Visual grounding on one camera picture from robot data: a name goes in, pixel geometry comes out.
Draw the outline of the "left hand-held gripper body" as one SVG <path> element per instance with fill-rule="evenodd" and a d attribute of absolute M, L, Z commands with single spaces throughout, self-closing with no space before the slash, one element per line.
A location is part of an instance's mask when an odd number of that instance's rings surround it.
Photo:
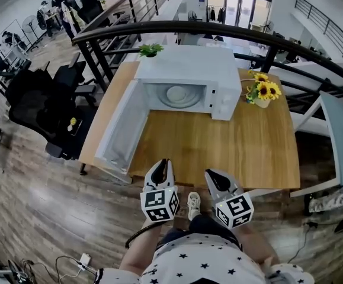
<path fill-rule="evenodd" d="M 160 161 L 147 172 L 143 192 L 140 194 L 142 211 L 150 222 L 165 222 L 174 219 L 179 208 L 178 187 L 155 183 L 155 169 Z"/>

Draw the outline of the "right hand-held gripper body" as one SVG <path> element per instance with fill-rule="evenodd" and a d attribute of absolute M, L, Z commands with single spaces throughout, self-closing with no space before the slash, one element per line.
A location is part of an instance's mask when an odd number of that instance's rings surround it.
<path fill-rule="evenodd" d="M 254 206 L 249 193 L 243 191 L 232 175 L 235 182 L 235 190 L 233 192 L 218 191 L 211 180 L 211 170 L 218 174 L 224 171 L 206 169 L 204 172 L 204 177 L 212 198 L 212 210 L 216 219 L 228 229 L 233 229 L 250 222 L 254 214 Z"/>

